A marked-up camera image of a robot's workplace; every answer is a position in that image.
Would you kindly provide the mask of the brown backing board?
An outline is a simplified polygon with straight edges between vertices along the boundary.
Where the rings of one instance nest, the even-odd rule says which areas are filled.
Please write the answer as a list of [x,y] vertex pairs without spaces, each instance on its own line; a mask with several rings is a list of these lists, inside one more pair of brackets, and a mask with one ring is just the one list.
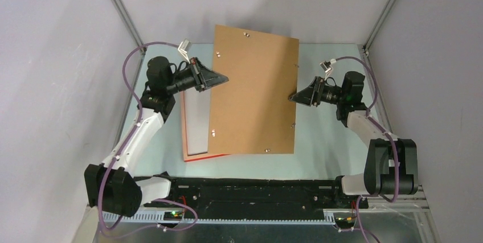
[[208,152],[293,154],[299,41],[217,25],[212,68],[228,81],[211,89]]

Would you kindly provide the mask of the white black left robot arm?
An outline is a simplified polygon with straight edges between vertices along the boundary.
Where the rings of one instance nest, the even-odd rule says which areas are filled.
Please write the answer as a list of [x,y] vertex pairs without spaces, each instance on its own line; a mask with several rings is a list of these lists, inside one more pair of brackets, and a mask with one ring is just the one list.
[[137,98],[137,116],[128,133],[99,164],[89,164],[84,171],[88,204],[99,212],[132,217],[140,206],[159,200],[167,207],[178,204],[180,191],[171,181],[159,176],[136,181],[136,169],[142,153],[154,135],[166,123],[176,100],[175,94],[194,88],[204,92],[229,81],[223,74],[203,65],[197,57],[183,61],[176,68],[164,56],[148,61],[147,81]]

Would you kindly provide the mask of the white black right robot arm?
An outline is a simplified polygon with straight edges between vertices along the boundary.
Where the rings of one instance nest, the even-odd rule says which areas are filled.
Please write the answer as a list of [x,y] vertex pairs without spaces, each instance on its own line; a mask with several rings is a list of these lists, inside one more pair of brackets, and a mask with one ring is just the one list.
[[329,85],[315,77],[310,85],[289,96],[291,102],[306,106],[335,105],[336,119],[354,132],[367,147],[364,170],[342,175],[331,192],[334,205],[345,208],[354,195],[413,195],[418,188],[417,147],[411,139],[401,139],[384,128],[368,112],[362,101],[365,76],[356,71],[345,74],[342,85]]

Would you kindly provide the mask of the sunset photo print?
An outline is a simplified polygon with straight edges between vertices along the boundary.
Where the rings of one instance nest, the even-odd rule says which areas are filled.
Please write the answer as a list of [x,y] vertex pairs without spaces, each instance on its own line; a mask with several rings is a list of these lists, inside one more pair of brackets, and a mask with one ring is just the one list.
[[211,91],[189,89],[185,93],[187,154],[194,156],[208,152],[208,127]]

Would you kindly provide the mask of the orange wooden picture frame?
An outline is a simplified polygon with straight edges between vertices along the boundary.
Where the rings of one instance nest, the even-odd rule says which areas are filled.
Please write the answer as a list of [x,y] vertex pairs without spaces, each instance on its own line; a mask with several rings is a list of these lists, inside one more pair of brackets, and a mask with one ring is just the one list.
[[179,95],[180,99],[180,108],[181,108],[181,129],[182,129],[182,149],[183,149],[183,160],[185,162],[194,162],[198,160],[206,160],[212,158],[218,158],[222,156],[226,156],[226,154],[222,153],[213,153],[208,150],[205,154],[199,154],[194,156],[188,156],[187,154],[187,130],[186,130],[186,118],[185,118],[185,93],[186,91],[182,92]]

